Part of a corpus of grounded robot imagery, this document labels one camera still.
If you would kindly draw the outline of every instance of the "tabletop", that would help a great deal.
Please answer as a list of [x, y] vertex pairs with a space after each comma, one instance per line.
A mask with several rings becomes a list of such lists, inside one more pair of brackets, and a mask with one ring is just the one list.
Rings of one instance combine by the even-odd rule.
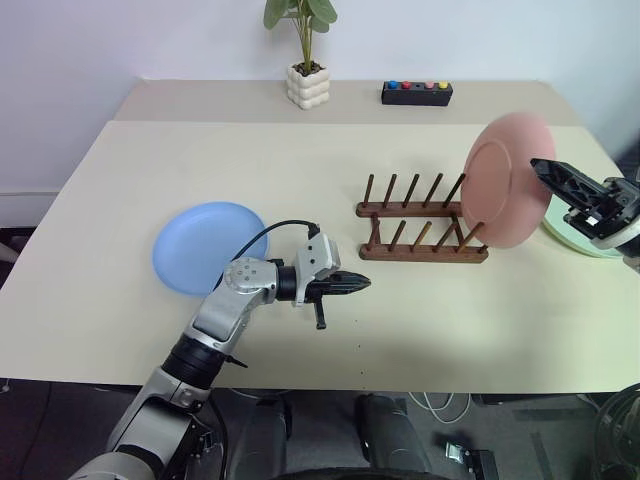
[[[640, 375], [638, 279], [619, 260], [541, 229], [479, 265], [358, 257], [370, 226], [354, 210], [368, 174], [372, 199], [392, 173], [398, 199], [414, 173], [416, 198], [438, 172], [444, 195], [483, 123], [157, 120], [109, 122], [36, 230], [0, 290], [0, 375], [143, 383], [200, 302], [157, 279], [153, 242], [174, 215], [216, 200], [266, 224], [320, 223], [343, 269], [372, 281], [326, 299], [324, 331], [310, 305], [256, 309], [234, 353], [249, 368], [225, 367], [219, 386], [548, 393], [619, 390]], [[559, 160], [618, 174], [584, 128], [551, 132]], [[383, 222], [383, 239], [395, 226]], [[401, 241], [420, 226], [409, 221]], [[304, 241], [304, 229], [274, 231], [269, 255], [291, 261]]]

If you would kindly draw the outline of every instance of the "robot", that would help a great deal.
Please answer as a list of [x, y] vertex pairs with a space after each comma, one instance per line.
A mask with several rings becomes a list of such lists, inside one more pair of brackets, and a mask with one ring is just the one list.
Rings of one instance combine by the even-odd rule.
[[[616, 248], [626, 257], [640, 257], [638, 185], [622, 178], [608, 178], [601, 185], [561, 162], [533, 159], [531, 164], [538, 178], [571, 205], [565, 216], [567, 223], [599, 248]], [[260, 236], [290, 223], [306, 225], [309, 229], [308, 241], [298, 249], [292, 266], [285, 266], [282, 260], [242, 257]], [[257, 235], [225, 268], [217, 287], [204, 299], [165, 362], [154, 370], [135, 397], [114, 428], [107, 453], [91, 460], [70, 479], [179, 478], [206, 431], [196, 414], [210, 398], [215, 377], [225, 362], [246, 367], [232, 352], [250, 321], [252, 310], [276, 300], [291, 301], [296, 307], [313, 303], [317, 328], [326, 328], [324, 295], [350, 294], [371, 284], [368, 278], [339, 268], [335, 242], [313, 223], [280, 222]], [[372, 464], [429, 472], [429, 460], [417, 446], [419, 441], [406, 415], [403, 420], [401, 409], [384, 398], [373, 398], [360, 410], [370, 416], [367, 429], [370, 437], [365, 443], [373, 457]], [[256, 425], [271, 422], [275, 425], [273, 431], [281, 432], [277, 439], [274, 437], [274, 442], [283, 442], [286, 425], [283, 430], [281, 411], [274, 404], [263, 406], [270, 413], [251, 422]], [[640, 428], [639, 408], [640, 403], [634, 410], [630, 431], [637, 432]], [[640, 443], [640, 438], [632, 440]], [[240, 448], [251, 450], [247, 442], [241, 441]], [[406, 453], [401, 460], [392, 455], [398, 451], [398, 445]], [[279, 452], [281, 450], [275, 448], [266, 461], [262, 459], [253, 464], [243, 460], [242, 455], [236, 456], [238, 459], [232, 465], [235, 478], [272, 478], [283, 473]], [[224, 464], [222, 470], [220, 478], [224, 478]]]

